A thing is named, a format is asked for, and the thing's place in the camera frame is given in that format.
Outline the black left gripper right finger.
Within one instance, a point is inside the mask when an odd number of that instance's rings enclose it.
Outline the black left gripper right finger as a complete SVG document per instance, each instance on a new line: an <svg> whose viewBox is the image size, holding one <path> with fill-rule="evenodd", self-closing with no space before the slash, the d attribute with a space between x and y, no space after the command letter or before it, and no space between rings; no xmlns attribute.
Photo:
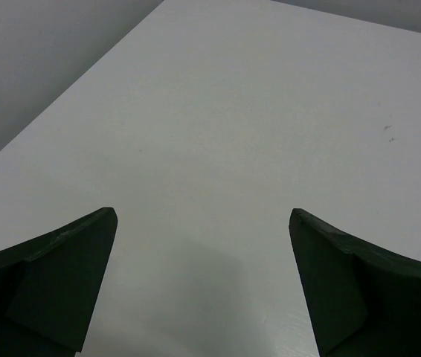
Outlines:
<svg viewBox="0 0 421 357"><path fill-rule="evenodd" d="M320 356L421 356L421 262L301 209L289 235Z"/></svg>

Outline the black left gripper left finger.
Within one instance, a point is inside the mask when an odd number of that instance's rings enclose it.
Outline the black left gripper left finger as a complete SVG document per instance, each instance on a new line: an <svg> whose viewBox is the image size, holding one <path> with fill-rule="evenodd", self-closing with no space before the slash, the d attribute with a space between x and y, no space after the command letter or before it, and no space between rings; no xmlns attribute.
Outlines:
<svg viewBox="0 0 421 357"><path fill-rule="evenodd" d="M101 208L0 251L0 356L81 352L117 226Z"/></svg>

